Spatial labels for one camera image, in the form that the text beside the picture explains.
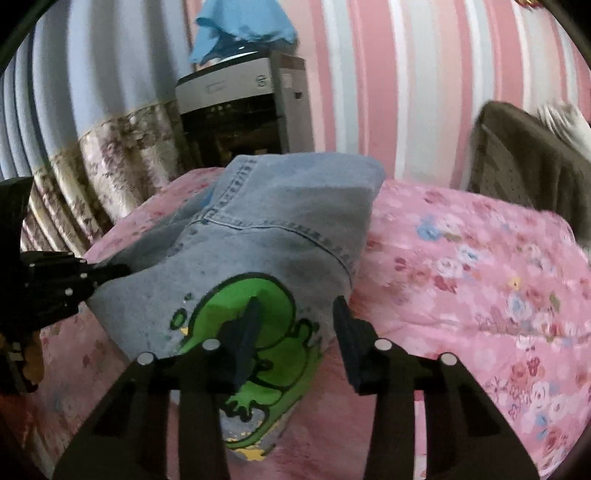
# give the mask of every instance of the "appliance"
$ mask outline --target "appliance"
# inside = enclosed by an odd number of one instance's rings
[[[178,107],[189,146],[204,167],[240,154],[314,151],[303,59],[279,53],[235,56],[181,78]]]

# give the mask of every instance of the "blue cloth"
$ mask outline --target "blue cloth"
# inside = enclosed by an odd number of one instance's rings
[[[277,0],[207,0],[195,22],[190,60],[201,65],[249,50],[285,50],[297,39]]]

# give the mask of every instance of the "black mechanical part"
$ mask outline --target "black mechanical part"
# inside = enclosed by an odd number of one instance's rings
[[[68,252],[22,252],[22,222],[27,214],[33,179],[0,182],[0,393],[23,394],[37,389],[22,375],[21,348],[33,332],[78,313],[80,302],[103,283],[131,273],[126,265],[98,267]]]
[[[235,393],[250,374],[260,308],[252,298],[216,339],[184,355],[158,360],[142,353],[75,435],[53,480],[166,479],[171,390],[180,390],[181,479],[229,480],[215,396]]]
[[[353,318],[343,297],[333,316],[349,382],[378,397],[365,480],[413,478],[415,390],[424,391],[428,480],[539,479],[511,426],[455,355],[409,355]]]

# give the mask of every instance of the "flower pattern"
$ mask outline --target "flower pattern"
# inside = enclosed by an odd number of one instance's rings
[[[591,415],[591,277],[568,224],[390,182],[369,236],[351,301],[356,317],[414,355],[456,353],[540,473],[550,473]]]
[[[100,261],[129,245],[218,175],[192,171],[164,187],[86,258]],[[461,220],[454,223],[459,234],[449,218],[442,221],[450,211]],[[504,223],[493,226],[493,214]],[[389,180],[374,203],[350,298],[356,317],[409,353],[456,353],[543,475],[564,459],[591,415],[590,274],[579,247],[563,241],[569,235],[567,223],[549,213]],[[535,258],[547,258],[553,270],[539,268]],[[55,460],[125,364],[87,309],[46,329],[42,343],[51,367],[29,398],[43,412],[34,424]],[[362,476],[374,407],[351,389],[333,345],[266,468],[299,471],[315,458],[323,478],[337,478],[346,451],[348,467]],[[425,439],[417,414],[416,478],[426,473]],[[236,467],[233,476],[252,475]]]
[[[81,257],[114,223],[197,166],[176,101],[110,119],[33,173],[21,249]]]

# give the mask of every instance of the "pink blanket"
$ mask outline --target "pink blanket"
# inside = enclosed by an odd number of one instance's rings
[[[101,260],[135,240],[217,170],[196,170],[118,223],[87,254]],[[591,273],[562,218],[468,193],[387,181],[351,299],[356,314],[409,353],[455,352],[485,388],[542,474],[591,411]],[[32,395],[35,428],[55,461],[125,359],[88,309],[43,333],[46,378]],[[417,398],[416,478],[426,440]],[[347,384],[339,350],[263,462],[229,458],[233,479],[361,479],[374,399]],[[170,478],[178,478],[170,429]]]

